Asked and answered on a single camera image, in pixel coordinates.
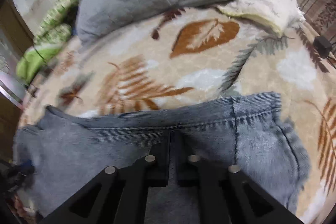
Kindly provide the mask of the blue denim pants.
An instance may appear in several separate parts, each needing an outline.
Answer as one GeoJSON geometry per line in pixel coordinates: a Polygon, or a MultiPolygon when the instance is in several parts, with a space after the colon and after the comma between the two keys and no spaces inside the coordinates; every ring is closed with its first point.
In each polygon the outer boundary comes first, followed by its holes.
{"type": "Polygon", "coordinates": [[[70,116],[53,106],[18,130],[14,161],[35,168],[27,195],[43,216],[56,210],[106,166],[123,168],[149,154],[165,132],[185,136],[214,164],[236,164],[289,211],[310,172],[309,155],[275,92],[232,96],[175,110],[102,117],[70,116]]]}

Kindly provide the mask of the leaf pattern beige blanket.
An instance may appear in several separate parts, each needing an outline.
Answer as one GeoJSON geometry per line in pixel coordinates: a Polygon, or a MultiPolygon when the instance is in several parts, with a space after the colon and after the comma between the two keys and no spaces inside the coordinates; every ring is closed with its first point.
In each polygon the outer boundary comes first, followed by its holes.
{"type": "Polygon", "coordinates": [[[250,20],[188,9],[122,28],[93,46],[72,38],[25,96],[20,127],[48,105],[91,118],[276,92],[310,158],[296,214],[323,223],[335,206],[335,55],[307,23],[277,37],[250,20]]]}

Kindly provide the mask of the black power adapter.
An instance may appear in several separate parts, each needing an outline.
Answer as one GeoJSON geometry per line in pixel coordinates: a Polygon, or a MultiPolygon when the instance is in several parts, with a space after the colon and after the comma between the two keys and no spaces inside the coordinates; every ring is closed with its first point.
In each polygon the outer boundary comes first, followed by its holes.
{"type": "Polygon", "coordinates": [[[327,58],[332,50],[331,42],[329,42],[324,36],[315,37],[313,46],[323,59],[327,58]]]}

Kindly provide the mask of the green patterned quilt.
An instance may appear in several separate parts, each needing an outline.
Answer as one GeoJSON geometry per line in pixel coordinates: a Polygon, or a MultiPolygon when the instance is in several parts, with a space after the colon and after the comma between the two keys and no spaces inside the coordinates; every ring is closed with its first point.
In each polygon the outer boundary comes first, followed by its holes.
{"type": "Polygon", "coordinates": [[[33,45],[25,51],[16,67],[16,74],[30,84],[43,65],[57,55],[72,36],[71,12],[80,0],[57,0],[42,19],[34,34],[33,45]]]}

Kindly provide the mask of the white cream pillow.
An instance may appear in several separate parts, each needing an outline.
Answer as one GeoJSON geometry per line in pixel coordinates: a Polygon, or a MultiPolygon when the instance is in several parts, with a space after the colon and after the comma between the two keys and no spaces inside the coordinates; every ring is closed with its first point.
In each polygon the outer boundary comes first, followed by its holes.
{"type": "Polygon", "coordinates": [[[244,18],[261,24],[279,38],[287,28],[298,28],[305,22],[297,0],[232,0],[217,8],[230,18],[244,18]]]}

